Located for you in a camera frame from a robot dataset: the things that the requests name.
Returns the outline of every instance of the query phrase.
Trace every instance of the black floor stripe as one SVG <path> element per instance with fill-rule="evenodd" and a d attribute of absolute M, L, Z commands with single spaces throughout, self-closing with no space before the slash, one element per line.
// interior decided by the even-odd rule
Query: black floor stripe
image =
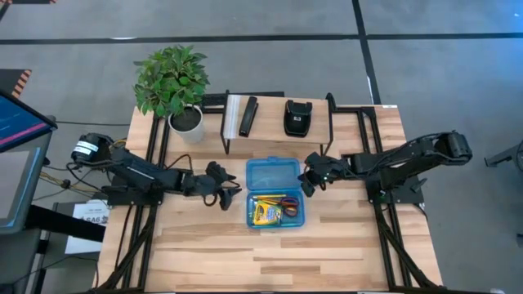
<path fill-rule="evenodd" d="M 373 104 L 380 105 L 382 99 L 379 96 L 378 80 L 376 79 L 376 74 L 374 72 L 373 58 L 370 55 L 369 42 L 367 41 L 367 33 L 365 32 L 360 2 L 358 0 L 352 0 L 352 7 L 354 8 L 354 16 L 356 18 L 356 24 L 358 25 L 358 36 L 360 37 L 361 53 L 363 54 L 365 71 L 367 72 L 367 78 L 369 79 L 370 95 L 372 96 Z"/>
<path fill-rule="evenodd" d="M 12 4 L 51 4 L 50 0 L 12 0 Z"/>
<path fill-rule="evenodd" d="M 164 42 L 254 42 L 254 41 L 336 41 L 357 40 L 355 34 L 281 34 L 237 36 L 193 36 L 151 38 L 60 38 L 3 39 L 0 45 L 65 45 L 65 44 L 136 44 Z"/>
<path fill-rule="evenodd" d="M 9 8 L 9 4 L 4 3 L 2 6 L 2 9 L 0 9 L 0 21 L 2 21 L 3 16 L 6 15 L 8 8 Z"/>
<path fill-rule="evenodd" d="M 368 40 L 454 40 L 523 38 L 523 33 L 392 33 L 367 35 Z"/>

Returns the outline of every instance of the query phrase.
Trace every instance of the wooden tabletop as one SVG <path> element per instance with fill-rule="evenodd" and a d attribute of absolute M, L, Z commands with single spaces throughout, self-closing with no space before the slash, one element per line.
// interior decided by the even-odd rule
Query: wooden tabletop
<path fill-rule="evenodd" d="M 384 149 L 405 142 L 397 108 L 376 106 Z M 187 145 L 170 133 L 166 163 L 184 153 L 193 158 L 196 174 L 204 173 L 209 161 L 217 160 L 245 187 L 245 164 L 250 158 L 287 156 L 302 162 L 318 149 L 313 144 L 238 140 L 225 155 L 220 139 L 221 114 L 205 114 L 205 139 Z M 152 115 L 135 109 L 127 148 L 145 157 Z M 333 114 L 334 142 L 329 155 L 361 152 L 362 143 L 355 114 Z M 370 123 L 367 132 L 372 138 Z M 154 158 L 158 158 L 160 138 Z M 185 159 L 178 167 L 188 167 Z M 305 201 L 306 223 L 299 229 L 249 229 L 246 225 L 244 189 L 230 209 L 205 207 L 201 197 L 166 194 L 154 229 L 147 292 L 187 291 L 355 291 L 387 289 L 378 229 L 373 208 L 367 202 L 362 181 L 338 181 L 326 191 L 316 190 Z M 413 205 L 397 205 L 405 247 L 428 278 L 441 283 L 427 221 Z M 100 279 L 114 269 L 127 207 L 116 207 L 100 254 Z M 127 250 L 131 221 L 127 226 L 123 254 Z M 401 284 L 397 257 L 396 282 Z M 134 263 L 136 285 L 141 253 Z"/>
<path fill-rule="evenodd" d="M 316 143 L 330 142 L 329 103 L 326 100 L 289 97 L 257 96 L 258 109 L 248 137 L 239 136 L 239 126 L 244 117 L 249 96 L 229 95 L 224 127 L 226 139 L 271 140 L 278 142 Z M 312 103 L 311 127 L 307 136 L 300 138 L 287 136 L 284 130 L 285 103 Z"/>

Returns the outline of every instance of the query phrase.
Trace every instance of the small shelf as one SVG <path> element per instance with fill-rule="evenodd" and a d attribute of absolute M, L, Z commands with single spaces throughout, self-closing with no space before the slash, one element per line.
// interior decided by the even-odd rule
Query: small shelf
<path fill-rule="evenodd" d="M 244 116 L 249 96 L 228 95 L 222 119 L 221 140 L 226 154 L 229 153 L 231 140 L 268 140 L 278 142 L 296 142 L 319 144 L 323 154 L 323 145 L 332 141 L 332 111 L 328 100 L 257 96 L 258 109 L 248 137 L 239 136 L 239 125 Z M 284 130 L 285 103 L 292 99 L 298 103 L 312 103 L 311 127 L 307 136 L 287 136 Z"/>

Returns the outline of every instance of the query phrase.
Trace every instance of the orange striped tape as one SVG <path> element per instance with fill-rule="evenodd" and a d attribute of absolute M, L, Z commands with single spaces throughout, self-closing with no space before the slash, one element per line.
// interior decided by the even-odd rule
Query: orange striped tape
<path fill-rule="evenodd" d="M 24 70 L 24 72 L 20 75 L 18 82 L 16 82 L 15 90 L 13 90 L 11 95 L 13 95 L 15 98 L 20 98 L 20 95 L 22 95 L 22 91 L 24 90 L 25 84 L 29 80 L 30 75 L 30 69 Z"/>

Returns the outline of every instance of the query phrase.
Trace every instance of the potted plant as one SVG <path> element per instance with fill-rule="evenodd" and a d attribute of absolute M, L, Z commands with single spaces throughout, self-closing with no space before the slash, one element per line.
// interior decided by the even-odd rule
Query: potted plant
<path fill-rule="evenodd" d="M 153 111 L 167 118 L 171 129 L 185 142 L 197 143 L 203 139 L 201 102 L 208 76 L 199 62 L 207 58 L 192 53 L 192 46 L 167 47 L 149 56 L 139 65 L 136 93 L 138 109 L 145 115 Z"/>

